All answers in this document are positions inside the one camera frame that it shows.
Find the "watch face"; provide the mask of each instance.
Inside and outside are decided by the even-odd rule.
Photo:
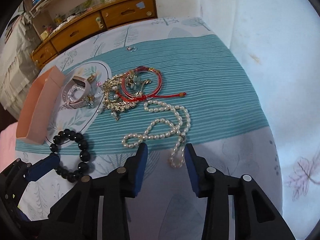
[[[75,79],[75,78],[73,78],[72,80],[73,80],[77,85],[82,86],[82,87],[85,87],[85,83],[84,83],[83,81],[78,80],[78,79]]]

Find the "pearl necklace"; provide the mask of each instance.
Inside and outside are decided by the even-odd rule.
[[[148,105],[151,105],[151,104],[159,105],[160,107],[149,108]],[[143,106],[144,106],[143,109],[150,113],[163,112],[163,111],[170,110],[171,112],[173,112],[174,116],[177,118],[178,124],[175,125],[174,123],[164,118],[156,118],[154,121],[151,122],[151,124],[147,127],[147,129],[143,132],[143,134],[129,133],[123,137],[121,143],[123,144],[124,147],[134,148],[139,146],[139,144],[142,143],[143,140],[164,139],[166,137],[170,137],[174,134],[177,134],[179,138],[177,143],[173,147],[173,150],[169,157],[169,163],[173,168],[181,167],[185,163],[184,145],[186,144],[186,141],[187,141],[186,134],[191,128],[191,124],[190,124],[191,120],[190,120],[190,115],[188,113],[188,110],[184,106],[172,106],[165,102],[161,102],[157,100],[148,100],[143,104]],[[180,128],[183,125],[182,117],[180,116],[177,110],[183,111],[187,119],[186,127],[184,128],[183,132],[180,131]],[[152,130],[152,127],[155,126],[157,123],[167,124],[169,125],[171,130],[162,134],[149,135],[149,132]],[[127,143],[126,140],[128,140],[129,138],[137,138],[138,141],[134,143]]]

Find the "black bead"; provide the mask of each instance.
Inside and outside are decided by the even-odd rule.
[[[88,142],[86,140],[81,140],[79,143],[78,143],[78,147],[80,150],[87,150],[88,149]]]
[[[63,168],[61,166],[58,166],[55,170],[58,175],[61,175]]]
[[[68,174],[69,174],[69,171],[67,171],[66,169],[62,169],[61,177],[63,177],[64,179],[67,179]]]
[[[83,174],[79,170],[75,170],[73,172],[73,175],[75,176],[76,180],[79,180],[83,176]]]
[[[89,169],[89,166],[88,166],[87,163],[80,162],[80,163],[78,164],[78,170],[79,170],[81,173],[86,172],[88,169]]]
[[[79,132],[77,132],[74,136],[74,140],[78,143],[80,142],[81,140],[83,140],[83,135]]]
[[[73,172],[69,172],[69,173],[68,173],[67,180],[68,180],[69,182],[71,182],[71,183],[74,183],[74,182],[77,181],[76,178],[75,178],[75,176],[74,176],[74,174],[73,174]]]
[[[54,142],[54,144],[60,144],[61,143],[61,138],[58,135],[55,135],[53,137],[53,142]]]
[[[60,131],[58,133],[58,136],[61,138],[61,140],[64,140],[66,137],[64,136],[64,132],[63,131]]]
[[[74,141],[74,140],[75,140],[75,135],[76,135],[76,132],[75,132],[75,131],[70,131],[68,138],[69,138],[71,141]]]
[[[50,145],[50,150],[53,152],[53,153],[57,153],[58,152],[58,146],[54,143],[52,143]]]
[[[70,133],[70,130],[68,128],[63,130],[63,134],[65,138],[68,138],[69,133]]]
[[[83,162],[90,161],[90,153],[87,150],[81,151],[80,152],[80,159]]]

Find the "screw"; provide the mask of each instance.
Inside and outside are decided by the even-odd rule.
[[[81,178],[81,181],[82,182],[88,182],[90,180],[90,176],[88,176],[88,175],[85,175],[85,176],[83,176],[82,178]]]
[[[119,167],[119,168],[117,169],[117,172],[118,172],[119,174],[125,173],[126,171],[127,171],[127,169],[126,169],[125,167]]]
[[[243,175],[243,179],[245,180],[245,181],[251,181],[251,176],[250,175]]]
[[[209,173],[215,173],[217,170],[216,170],[216,168],[214,168],[214,167],[208,167],[207,168],[207,172],[209,172]]]

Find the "pink box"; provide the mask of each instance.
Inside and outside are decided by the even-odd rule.
[[[53,66],[33,82],[20,113],[17,139],[30,144],[43,144],[64,79],[65,75]]]

